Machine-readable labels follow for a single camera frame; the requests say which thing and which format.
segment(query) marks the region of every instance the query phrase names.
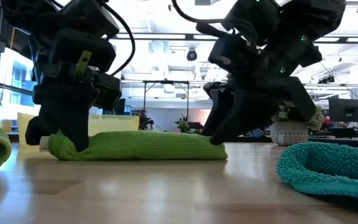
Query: security camera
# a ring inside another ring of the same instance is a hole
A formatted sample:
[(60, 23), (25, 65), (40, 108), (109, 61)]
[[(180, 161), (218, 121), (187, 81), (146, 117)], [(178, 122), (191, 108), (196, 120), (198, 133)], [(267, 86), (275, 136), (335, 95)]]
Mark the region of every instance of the security camera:
[(190, 49), (187, 53), (187, 61), (192, 62), (197, 60), (197, 53), (195, 49)]

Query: table surface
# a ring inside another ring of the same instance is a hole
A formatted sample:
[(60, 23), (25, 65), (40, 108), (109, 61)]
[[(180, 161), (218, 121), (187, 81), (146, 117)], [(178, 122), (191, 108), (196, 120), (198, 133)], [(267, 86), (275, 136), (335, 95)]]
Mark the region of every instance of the table surface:
[(273, 144), (227, 144), (227, 161), (58, 161), (14, 146), (0, 167), (0, 223), (358, 223), (283, 184)]

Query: white flower pot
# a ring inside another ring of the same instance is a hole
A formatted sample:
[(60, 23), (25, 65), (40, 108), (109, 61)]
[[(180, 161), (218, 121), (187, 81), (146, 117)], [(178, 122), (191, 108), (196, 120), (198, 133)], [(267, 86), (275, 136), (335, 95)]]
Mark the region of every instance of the white flower pot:
[(272, 141), (279, 146), (292, 146), (308, 141), (309, 133), (306, 123), (282, 121), (270, 127)]

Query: yellow box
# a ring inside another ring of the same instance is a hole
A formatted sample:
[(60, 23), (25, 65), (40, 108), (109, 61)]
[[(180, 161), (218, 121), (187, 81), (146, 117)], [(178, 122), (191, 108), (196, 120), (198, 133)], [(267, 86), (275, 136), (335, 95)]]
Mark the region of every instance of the yellow box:
[[(20, 145), (27, 145), (25, 143), (25, 131), (27, 130), (29, 121), (33, 117), (35, 117), (35, 115), (25, 113), (17, 114), (17, 128), (19, 130)], [(108, 131), (136, 131), (139, 128), (139, 117), (90, 114), (88, 124), (89, 136)]]

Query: ceiling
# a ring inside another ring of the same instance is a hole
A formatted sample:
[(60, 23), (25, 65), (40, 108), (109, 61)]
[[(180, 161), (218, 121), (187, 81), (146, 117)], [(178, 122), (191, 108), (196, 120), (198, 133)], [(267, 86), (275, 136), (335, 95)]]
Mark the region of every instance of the ceiling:
[[(58, 0), (66, 4), (69, 0)], [(178, 4), (188, 15), (200, 19), (225, 17), (235, 0), (218, 0), (210, 6), (197, 6), (201, 0), (178, 0)], [(280, 5), (288, 2), (277, 1)], [(116, 10), (131, 27), (133, 33), (145, 34), (197, 34), (195, 24), (182, 19), (170, 10), (170, 0), (113, 0), (109, 5)], [(358, 36), (358, 6), (347, 7), (341, 26), (330, 36)], [(128, 58), (131, 45), (128, 40), (112, 40), (116, 46), (117, 58), (110, 72)], [(126, 80), (169, 80), (219, 81), (226, 72), (207, 62), (213, 48), (213, 41), (182, 40), (137, 40), (136, 54), (132, 62), (122, 71)], [(327, 73), (334, 72), (341, 82), (349, 83), (349, 74), (358, 66), (358, 45), (318, 44), (324, 60), (306, 68), (298, 68), (293, 73), (303, 83), (318, 83)], [(188, 62), (189, 49), (195, 49), (198, 59)]]

